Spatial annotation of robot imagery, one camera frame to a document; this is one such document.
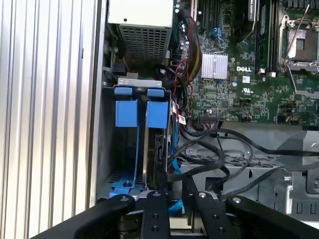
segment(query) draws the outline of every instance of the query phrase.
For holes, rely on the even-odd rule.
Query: cpu socket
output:
[[[281,22],[279,33],[281,54],[278,59],[281,70],[319,72],[319,18],[300,21],[301,19],[292,20],[288,15],[284,15]]]

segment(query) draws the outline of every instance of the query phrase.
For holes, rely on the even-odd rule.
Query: motherboard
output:
[[[239,108],[250,122],[318,124],[318,1],[199,0],[195,10],[203,62],[188,88],[190,119],[212,122]]]

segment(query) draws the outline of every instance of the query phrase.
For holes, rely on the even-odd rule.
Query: aluminum heatsink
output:
[[[201,77],[205,79],[227,79],[228,54],[214,52],[203,54]]]

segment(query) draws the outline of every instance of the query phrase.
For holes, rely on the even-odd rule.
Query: capacitor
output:
[[[235,89],[237,87],[237,81],[233,81],[231,84],[230,84],[230,87],[232,89]]]
[[[245,121],[245,122],[250,122],[251,120],[252,120],[251,116],[245,116],[243,118],[243,121]]]

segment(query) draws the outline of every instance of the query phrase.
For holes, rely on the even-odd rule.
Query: metal sheet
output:
[[[88,206],[97,0],[0,0],[0,235]]]

